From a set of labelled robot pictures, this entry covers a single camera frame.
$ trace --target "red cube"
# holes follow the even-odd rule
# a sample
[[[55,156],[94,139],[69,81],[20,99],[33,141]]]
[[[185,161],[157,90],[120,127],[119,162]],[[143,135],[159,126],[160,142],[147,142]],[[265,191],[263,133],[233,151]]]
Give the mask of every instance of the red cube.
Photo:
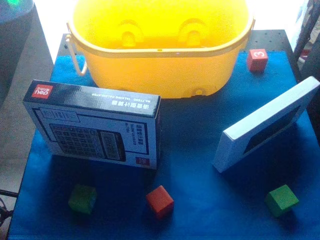
[[[268,55],[265,49],[249,50],[246,64],[250,72],[262,73],[267,65]]]
[[[146,200],[158,219],[165,217],[174,209],[174,200],[162,185],[148,193]]]

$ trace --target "bucket rim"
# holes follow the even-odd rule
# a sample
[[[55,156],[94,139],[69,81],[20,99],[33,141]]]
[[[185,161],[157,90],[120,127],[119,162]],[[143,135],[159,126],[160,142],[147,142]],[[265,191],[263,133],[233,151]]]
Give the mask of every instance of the bucket rim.
[[[133,49],[112,49],[96,46],[85,40],[76,30],[74,25],[74,12],[67,23],[71,39],[81,49],[90,54],[104,58],[187,58],[187,57],[214,57],[225,54],[239,47],[245,42],[255,25],[255,18],[252,11],[248,10],[248,21],[243,31],[232,40],[212,47],[195,47],[195,48],[133,48]]]

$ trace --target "yellow plastic bin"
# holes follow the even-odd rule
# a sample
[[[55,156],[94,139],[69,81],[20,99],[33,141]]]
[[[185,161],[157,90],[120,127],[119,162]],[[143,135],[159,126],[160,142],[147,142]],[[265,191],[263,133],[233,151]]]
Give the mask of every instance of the yellow plastic bin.
[[[101,88],[182,98],[227,83],[253,25],[245,0],[79,0],[67,42]]]

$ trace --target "floor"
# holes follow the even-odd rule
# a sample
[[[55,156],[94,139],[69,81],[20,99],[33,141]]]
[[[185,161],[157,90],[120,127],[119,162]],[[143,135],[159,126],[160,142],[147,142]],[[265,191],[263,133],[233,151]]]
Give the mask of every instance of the floor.
[[[255,14],[254,29],[285,29],[294,49],[308,0],[247,1]],[[19,191],[35,131],[22,99],[32,79],[50,79],[62,34],[68,31],[66,22],[77,0],[34,2],[38,15],[34,17],[10,91],[0,108],[0,189],[13,192]],[[14,208],[14,198],[1,198],[9,210]],[[7,219],[0,228],[0,240],[5,239],[9,224]]]

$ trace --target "blue tablecloth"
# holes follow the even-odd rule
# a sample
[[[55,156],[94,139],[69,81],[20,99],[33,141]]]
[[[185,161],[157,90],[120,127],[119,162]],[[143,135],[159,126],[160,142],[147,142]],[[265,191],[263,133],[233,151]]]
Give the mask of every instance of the blue tablecloth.
[[[162,101],[157,171],[54,156],[36,131],[8,239],[319,239],[320,149],[306,112],[223,174],[211,164],[225,128],[296,84],[286,54],[268,54],[263,74],[250,73],[240,53],[219,92]],[[94,85],[89,74],[76,76],[68,56],[57,58],[51,80]],[[78,183],[96,187],[89,216],[68,206]],[[277,219],[264,199],[284,184],[300,203]],[[162,221],[145,199],[159,185],[175,201]]]

